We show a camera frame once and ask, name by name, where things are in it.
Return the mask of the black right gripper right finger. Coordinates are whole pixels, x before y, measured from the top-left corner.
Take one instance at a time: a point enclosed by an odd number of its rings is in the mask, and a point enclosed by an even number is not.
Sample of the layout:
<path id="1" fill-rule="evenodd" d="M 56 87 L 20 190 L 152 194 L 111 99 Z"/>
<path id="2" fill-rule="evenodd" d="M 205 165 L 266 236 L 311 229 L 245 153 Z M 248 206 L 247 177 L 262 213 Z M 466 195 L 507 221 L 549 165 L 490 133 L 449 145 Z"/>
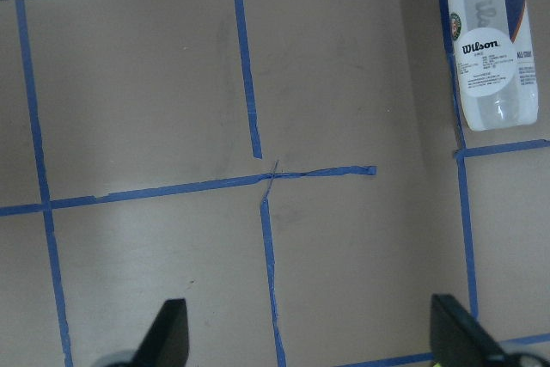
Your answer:
<path id="1" fill-rule="evenodd" d="M 450 294 L 433 294 L 430 349 L 434 365 L 548 366 L 549 358 L 525 346 L 500 345 Z"/>

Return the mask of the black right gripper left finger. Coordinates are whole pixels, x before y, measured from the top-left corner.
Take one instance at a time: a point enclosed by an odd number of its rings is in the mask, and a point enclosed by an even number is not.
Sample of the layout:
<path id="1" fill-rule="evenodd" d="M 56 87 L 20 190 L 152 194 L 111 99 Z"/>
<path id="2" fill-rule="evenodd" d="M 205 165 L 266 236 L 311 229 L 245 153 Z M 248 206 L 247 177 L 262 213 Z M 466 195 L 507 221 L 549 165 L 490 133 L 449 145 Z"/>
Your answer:
<path id="1" fill-rule="evenodd" d="M 166 300 L 135 351 L 115 352 L 97 366 L 186 366 L 190 353 L 185 298 Z"/>

